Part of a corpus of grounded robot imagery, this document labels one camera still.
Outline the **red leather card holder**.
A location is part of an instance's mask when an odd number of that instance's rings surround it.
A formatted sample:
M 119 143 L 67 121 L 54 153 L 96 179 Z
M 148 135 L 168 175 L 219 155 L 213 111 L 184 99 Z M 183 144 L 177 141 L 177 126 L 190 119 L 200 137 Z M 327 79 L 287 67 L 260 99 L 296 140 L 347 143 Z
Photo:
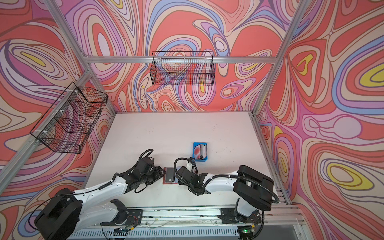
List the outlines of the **red leather card holder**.
M 164 167 L 166 172 L 163 176 L 163 185 L 178 184 L 178 179 L 176 178 L 176 173 L 173 167 Z

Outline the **dark grey credit card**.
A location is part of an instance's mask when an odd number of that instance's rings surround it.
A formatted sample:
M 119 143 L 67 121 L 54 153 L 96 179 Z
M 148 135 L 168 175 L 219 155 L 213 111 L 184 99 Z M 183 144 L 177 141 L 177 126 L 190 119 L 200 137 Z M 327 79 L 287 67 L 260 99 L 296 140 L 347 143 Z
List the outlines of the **dark grey credit card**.
M 173 184 L 175 182 L 175 170 L 174 168 L 166 168 L 165 183 Z

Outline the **blue plastic card tray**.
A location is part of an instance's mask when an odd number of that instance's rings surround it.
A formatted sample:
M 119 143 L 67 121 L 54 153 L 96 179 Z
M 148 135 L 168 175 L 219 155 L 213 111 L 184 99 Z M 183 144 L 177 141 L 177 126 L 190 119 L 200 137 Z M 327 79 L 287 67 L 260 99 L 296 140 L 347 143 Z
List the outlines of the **blue plastic card tray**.
M 206 162 L 208 160 L 208 144 L 204 142 L 194 142 L 193 158 L 196 162 Z

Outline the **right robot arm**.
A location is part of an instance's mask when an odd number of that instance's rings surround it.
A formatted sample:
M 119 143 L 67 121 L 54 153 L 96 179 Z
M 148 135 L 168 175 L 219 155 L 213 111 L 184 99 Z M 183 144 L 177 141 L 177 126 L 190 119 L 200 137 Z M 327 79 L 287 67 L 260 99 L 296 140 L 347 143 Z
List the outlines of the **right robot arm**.
M 216 192 L 233 192 L 238 196 L 233 209 L 221 210 L 218 218 L 224 224 L 261 224 L 263 214 L 271 211 L 272 204 L 280 203 L 274 192 L 274 180 L 246 165 L 232 173 L 213 175 L 199 173 L 193 158 L 178 158 L 173 169 L 178 184 L 195 196 Z

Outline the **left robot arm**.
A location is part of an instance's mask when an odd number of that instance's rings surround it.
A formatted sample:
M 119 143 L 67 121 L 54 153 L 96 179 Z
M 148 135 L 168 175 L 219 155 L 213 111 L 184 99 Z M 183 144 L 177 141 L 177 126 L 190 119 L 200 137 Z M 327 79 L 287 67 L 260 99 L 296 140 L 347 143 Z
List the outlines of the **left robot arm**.
M 136 163 L 125 172 L 115 173 L 111 180 L 90 188 L 58 191 L 54 197 L 38 206 L 41 211 L 34 220 L 28 219 L 31 228 L 45 240 L 66 240 L 74 232 L 94 225 L 129 225 L 140 222 L 129 214 L 119 196 L 129 192 L 139 193 L 138 188 L 154 184 L 166 174 L 155 165 L 153 149 L 144 151 Z

